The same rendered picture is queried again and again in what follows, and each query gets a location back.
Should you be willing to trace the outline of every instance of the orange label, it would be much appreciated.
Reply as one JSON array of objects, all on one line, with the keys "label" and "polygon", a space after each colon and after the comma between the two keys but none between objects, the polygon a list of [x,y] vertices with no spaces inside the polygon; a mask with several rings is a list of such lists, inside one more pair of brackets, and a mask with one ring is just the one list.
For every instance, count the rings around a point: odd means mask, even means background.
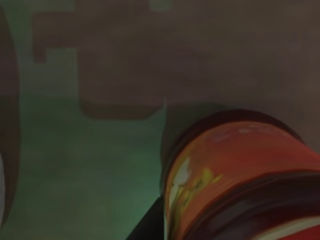
[{"label": "orange label", "polygon": [[259,122],[234,122],[190,142],[167,178],[169,240],[182,240],[199,214],[235,185],[261,175],[320,171],[318,154],[286,131]]}]

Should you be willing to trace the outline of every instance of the table surface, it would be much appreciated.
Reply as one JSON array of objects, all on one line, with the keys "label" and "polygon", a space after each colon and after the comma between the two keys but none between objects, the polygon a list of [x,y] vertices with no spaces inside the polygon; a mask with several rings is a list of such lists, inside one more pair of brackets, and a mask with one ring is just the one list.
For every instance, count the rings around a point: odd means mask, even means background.
[{"label": "table surface", "polygon": [[0,1],[22,139],[0,238],[123,240],[159,195],[166,110],[177,105],[259,110],[320,151],[319,4]]}]

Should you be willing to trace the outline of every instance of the brown curved shape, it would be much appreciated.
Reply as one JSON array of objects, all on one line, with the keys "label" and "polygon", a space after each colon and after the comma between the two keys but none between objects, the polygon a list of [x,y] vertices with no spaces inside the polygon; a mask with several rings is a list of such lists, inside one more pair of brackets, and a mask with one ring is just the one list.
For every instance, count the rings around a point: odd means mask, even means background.
[{"label": "brown curved shape", "polygon": [[0,7],[0,153],[5,178],[2,223],[14,202],[20,160],[19,69],[13,38]]}]

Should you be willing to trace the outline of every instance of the green background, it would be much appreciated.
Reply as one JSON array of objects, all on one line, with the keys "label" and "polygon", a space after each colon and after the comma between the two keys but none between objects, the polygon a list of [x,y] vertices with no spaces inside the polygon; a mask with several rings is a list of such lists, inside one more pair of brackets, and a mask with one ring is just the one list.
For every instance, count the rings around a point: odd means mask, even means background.
[{"label": "green background", "polygon": [[68,0],[0,1],[14,38],[21,84],[18,189],[2,240],[123,240],[159,195],[161,110],[143,121],[86,117],[77,100],[75,49],[32,54],[34,11]]}]

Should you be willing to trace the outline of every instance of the cylindrical object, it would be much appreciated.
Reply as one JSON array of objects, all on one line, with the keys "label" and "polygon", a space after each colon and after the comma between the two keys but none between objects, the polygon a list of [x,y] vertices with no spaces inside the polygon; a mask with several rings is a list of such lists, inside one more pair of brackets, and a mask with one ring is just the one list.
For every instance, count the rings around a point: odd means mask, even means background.
[{"label": "cylindrical object", "polygon": [[215,113],[163,146],[168,240],[263,240],[320,219],[320,157],[271,116]]}]

